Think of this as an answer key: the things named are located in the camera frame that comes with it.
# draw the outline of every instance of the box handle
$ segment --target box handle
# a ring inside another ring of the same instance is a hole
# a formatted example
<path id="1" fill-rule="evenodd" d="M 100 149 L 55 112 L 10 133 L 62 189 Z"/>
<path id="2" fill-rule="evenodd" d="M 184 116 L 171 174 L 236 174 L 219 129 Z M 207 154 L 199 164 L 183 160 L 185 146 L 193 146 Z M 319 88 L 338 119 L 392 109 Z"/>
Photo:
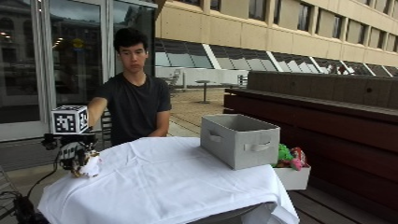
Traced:
<path id="1" fill-rule="evenodd" d="M 271 142 L 267 144 L 245 144 L 245 151 L 264 151 L 273 147 L 271 147 Z"/>
<path id="2" fill-rule="evenodd" d="M 209 134 L 209 138 L 213 142 L 221 142 L 221 136 Z"/>

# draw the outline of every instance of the ar marker cube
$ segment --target ar marker cube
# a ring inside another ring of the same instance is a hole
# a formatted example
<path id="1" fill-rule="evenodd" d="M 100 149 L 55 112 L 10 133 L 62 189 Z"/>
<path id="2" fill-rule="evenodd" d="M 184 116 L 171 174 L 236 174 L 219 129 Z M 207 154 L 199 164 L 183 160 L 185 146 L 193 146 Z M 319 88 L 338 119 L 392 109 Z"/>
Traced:
<path id="1" fill-rule="evenodd" d="M 86 105 L 63 105 L 51 111 L 54 134 L 79 134 L 88 129 Z"/>

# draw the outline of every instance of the dark t-shirt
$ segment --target dark t-shirt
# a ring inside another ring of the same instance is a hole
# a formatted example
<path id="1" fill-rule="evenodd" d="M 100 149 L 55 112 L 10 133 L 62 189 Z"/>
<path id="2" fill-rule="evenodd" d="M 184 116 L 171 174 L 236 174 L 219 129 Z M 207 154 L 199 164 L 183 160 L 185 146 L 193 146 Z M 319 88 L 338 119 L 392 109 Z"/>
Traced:
<path id="1" fill-rule="evenodd" d="M 164 80 L 147 76 L 139 87 L 119 74 L 99 88 L 95 97 L 108 101 L 112 146 L 147 137 L 157 129 L 157 113 L 172 109 Z"/>

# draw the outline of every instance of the gray fabric box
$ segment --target gray fabric box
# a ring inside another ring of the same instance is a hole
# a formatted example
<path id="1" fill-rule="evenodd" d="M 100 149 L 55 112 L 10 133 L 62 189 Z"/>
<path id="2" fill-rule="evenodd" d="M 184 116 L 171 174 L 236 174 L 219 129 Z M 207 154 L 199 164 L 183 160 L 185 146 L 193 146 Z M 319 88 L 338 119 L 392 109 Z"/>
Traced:
<path id="1" fill-rule="evenodd" d="M 201 117 L 200 145 L 235 170 L 277 163 L 280 127 L 237 115 Z"/>

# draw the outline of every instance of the young man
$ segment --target young man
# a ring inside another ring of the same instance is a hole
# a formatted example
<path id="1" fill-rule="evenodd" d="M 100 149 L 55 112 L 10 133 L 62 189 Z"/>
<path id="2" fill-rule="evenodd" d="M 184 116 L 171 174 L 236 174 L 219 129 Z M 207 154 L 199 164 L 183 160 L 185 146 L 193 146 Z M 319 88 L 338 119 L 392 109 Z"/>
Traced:
<path id="1" fill-rule="evenodd" d="M 147 36 L 123 28 L 115 34 L 114 47 L 124 71 L 99 88 L 88 104 L 88 125 L 94 126 L 108 108 L 112 118 L 112 146 L 147 136 L 167 136 L 171 117 L 168 85 L 143 71 L 148 58 Z"/>

